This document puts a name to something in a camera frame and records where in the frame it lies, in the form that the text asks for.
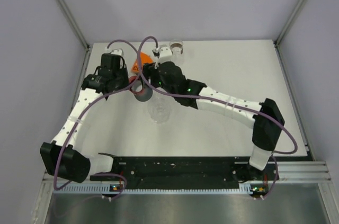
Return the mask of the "orange coffee filter box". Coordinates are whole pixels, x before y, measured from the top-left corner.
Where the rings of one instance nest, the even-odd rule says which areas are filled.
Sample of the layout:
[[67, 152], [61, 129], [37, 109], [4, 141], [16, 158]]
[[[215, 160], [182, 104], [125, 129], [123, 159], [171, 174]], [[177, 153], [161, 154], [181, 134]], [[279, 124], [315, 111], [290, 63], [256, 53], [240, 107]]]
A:
[[[140, 59], [141, 59], [141, 66], [143, 67], [144, 64], [152, 64], [153, 63], [153, 59], [151, 58], [151, 56], [149, 56], [146, 53], [141, 52], [140, 53]], [[133, 63], [132, 67], [131, 67], [131, 72], [134, 74], [138, 74], [139, 73], [139, 67], [138, 67], [138, 60], [136, 59], [135, 62]]]

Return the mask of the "dark carafe with red lid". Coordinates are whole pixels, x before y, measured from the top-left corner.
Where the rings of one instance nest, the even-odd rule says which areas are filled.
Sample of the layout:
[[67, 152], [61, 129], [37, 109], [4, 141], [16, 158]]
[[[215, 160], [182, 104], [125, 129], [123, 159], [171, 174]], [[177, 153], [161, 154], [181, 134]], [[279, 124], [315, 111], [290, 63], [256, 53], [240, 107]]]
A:
[[136, 100], [139, 102], [147, 102], [151, 99], [153, 90], [145, 85], [142, 79], [137, 78], [137, 76], [131, 76], [129, 78], [129, 83], [132, 84], [129, 91], [134, 95]]

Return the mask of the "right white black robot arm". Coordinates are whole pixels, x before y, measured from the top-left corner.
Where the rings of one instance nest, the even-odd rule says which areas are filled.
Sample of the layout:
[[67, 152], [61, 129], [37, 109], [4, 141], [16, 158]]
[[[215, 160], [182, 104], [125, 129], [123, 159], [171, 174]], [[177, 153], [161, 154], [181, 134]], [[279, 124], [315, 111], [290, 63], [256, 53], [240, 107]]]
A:
[[274, 100], [251, 102], [220, 93], [205, 83], [186, 78], [181, 68], [171, 61], [145, 64], [142, 74], [147, 86], [163, 89], [182, 106], [215, 112], [250, 128], [253, 150], [246, 173], [234, 173], [234, 176], [239, 181], [263, 179], [284, 126], [284, 118]]

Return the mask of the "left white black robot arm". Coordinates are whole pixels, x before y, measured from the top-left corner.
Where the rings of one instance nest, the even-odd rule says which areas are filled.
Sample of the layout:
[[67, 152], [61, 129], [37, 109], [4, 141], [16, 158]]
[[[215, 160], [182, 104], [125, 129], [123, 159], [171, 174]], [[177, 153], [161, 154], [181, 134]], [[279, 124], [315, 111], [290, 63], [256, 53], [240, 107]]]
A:
[[51, 142], [44, 142], [40, 155], [49, 175], [81, 183], [88, 176], [102, 173], [114, 180], [120, 167], [109, 154], [86, 155], [83, 143], [99, 117], [99, 107], [108, 99], [108, 94], [129, 85], [127, 66], [122, 49], [114, 49], [101, 55], [100, 65], [88, 74], [81, 85], [79, 97], [65, 124]]

